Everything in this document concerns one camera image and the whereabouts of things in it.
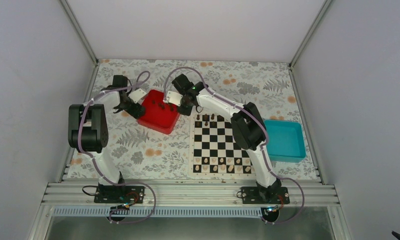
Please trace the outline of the red plastic tray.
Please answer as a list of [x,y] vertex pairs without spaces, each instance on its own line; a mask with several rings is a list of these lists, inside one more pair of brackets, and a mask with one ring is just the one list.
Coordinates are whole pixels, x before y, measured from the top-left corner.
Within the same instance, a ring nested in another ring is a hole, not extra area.
[[179,119],[177,106],[163,102],[164,93],[155,89],[148,92],[142,102],[145,114],[137,122],[141,126],[169,135]]

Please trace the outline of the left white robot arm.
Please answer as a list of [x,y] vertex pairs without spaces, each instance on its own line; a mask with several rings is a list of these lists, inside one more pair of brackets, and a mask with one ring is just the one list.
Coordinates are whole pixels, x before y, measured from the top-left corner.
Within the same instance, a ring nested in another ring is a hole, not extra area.
[[139,101],[146,96],[144,82],[131,83],[124,75],[114,75],[112,84],[85,103],[72,104],[68,110],[68,142],[89,157],[99,175],[95,197],[119,203],[127,196],[121,171],[107,150],[109,134],[106,114],[126,112],[135,119],[145,114]]

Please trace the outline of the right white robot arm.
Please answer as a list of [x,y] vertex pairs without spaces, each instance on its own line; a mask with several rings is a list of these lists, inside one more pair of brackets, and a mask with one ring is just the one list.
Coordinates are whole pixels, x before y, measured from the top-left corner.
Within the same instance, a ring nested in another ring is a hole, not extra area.
[[252,102],[232,101],[203,82],[192,83],[184,74],[172,82],[175,92],[165,94],[164,101],[177,105],[183,115],[190,115],[193,107],[213,111],[231,123],[235,143],[248,154],[256,175],[256,200],[270,204],[278,196],[282,184],[276,177],[267,153],[269,136],[258,108]]

